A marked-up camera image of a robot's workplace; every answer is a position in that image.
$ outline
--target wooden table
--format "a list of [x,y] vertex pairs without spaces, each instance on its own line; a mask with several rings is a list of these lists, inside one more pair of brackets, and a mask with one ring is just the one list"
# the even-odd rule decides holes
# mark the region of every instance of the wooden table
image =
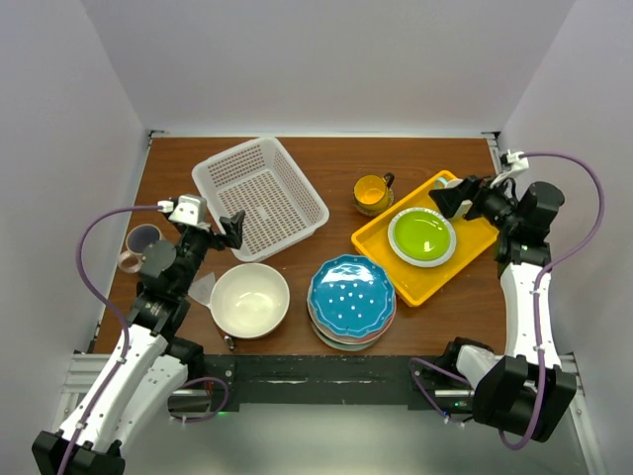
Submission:
[[[196,193],[191,170],[209,156],[246,139],[155,139],[147,160],[137,204],[155,204],[169,196]],[[458,176],[494,172],[485,140],[456,139],[281,139],[290,155],[329,208],[329,221],[302,242],[273,255],[265,263],[287,279],[291,304],[284,322],[271,334],[256,340],[238,340],[242,354],[338,354],[313,332],[306,308],[306,294],[313,274],[328,259],[355,252],[350,237],[368,219],[353,207],[352,188],[358,177],[388,171],[396,175],[396,200],[441,169]],[[167,239],[177,232],[158,213],[134,213],[129,229],[142,224],[159,226]],[[220,277],[239,261],[229,250],[210,250],[199,276],[215,272]],[[117,271],[110,298],[128,310],[136,295],[135,275]],[[443,352],[455,336],[465,336],[504,349],[505,306],[497,280],[497,266],[488,249],[448,282],[421,307],[399,301],[390,329],[364,351],[378,355],[429,355]],[[120,328],[110,313],[104,316],[95,344],[96,352],[112,352]],[[229,353],[209,310],[192,303],[178,336],[191,339],[206,353]]]

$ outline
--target yellow cup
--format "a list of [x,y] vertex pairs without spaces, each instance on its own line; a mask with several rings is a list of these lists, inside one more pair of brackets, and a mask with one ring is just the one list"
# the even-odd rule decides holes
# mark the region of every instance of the yellow cup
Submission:
[[389,208],[389,189],[393,183],[393,173],[365,175],[354,185],[354,200],[366,212],[382,213]]

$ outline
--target white laundry basket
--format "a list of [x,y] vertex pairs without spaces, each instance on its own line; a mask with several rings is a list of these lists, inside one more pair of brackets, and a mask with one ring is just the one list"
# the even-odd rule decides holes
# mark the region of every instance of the white laundry basket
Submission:
[[220,226],[220,216],[240,210],[244,242],[233,254],[259,262],[311,236],[329,210],[277,139],[256,139],[197,164],[192,176]]

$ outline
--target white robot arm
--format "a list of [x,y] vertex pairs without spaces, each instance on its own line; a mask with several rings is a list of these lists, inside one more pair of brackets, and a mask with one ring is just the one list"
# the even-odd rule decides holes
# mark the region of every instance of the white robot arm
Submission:
[[59,430],[42,431],[33,444],[43,475],[124,473],[123,455],[134,437],[176,389],[203,375],[203,348],[175,334],[189,310],[187,292],[207,251],[240,248],[245,214],[221,218],[225,234],[216,234],[204,222],[204,198],[182,195],[142,208],[161,211],[180,240],[159,240],[143,251],[136,299],[112,356]]
[[[513,179],[527,168],[522,152],[508,152],[501,157],[497,176],[469,176],[451,188],[430,192],[445,217],[464,211],[466,220],[483,217],[499,230],[496,261],[506,310],[503,357],[483,344],[456,338],[435,365],[464,375],[475,389],[476,422],[527,433],[525,442],[546,441],[576,394],[575,376],[561,369],[549,313],[551,255],[545,237],[565,197],[554,185],[536,182],[518,200]],[[512,185],[511,196],[506,194],[507,183]],[[472,204],[465,208],[464,203]]]

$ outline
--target ceramic bowl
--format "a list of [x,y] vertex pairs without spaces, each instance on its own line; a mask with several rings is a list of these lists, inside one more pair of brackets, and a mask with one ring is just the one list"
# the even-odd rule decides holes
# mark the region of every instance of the ceramic bowl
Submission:
[[259,338],[284,320],[290,304],[286,279],[264,264],[241,264],[225,273],[211,292],[211,315],[224,332]]

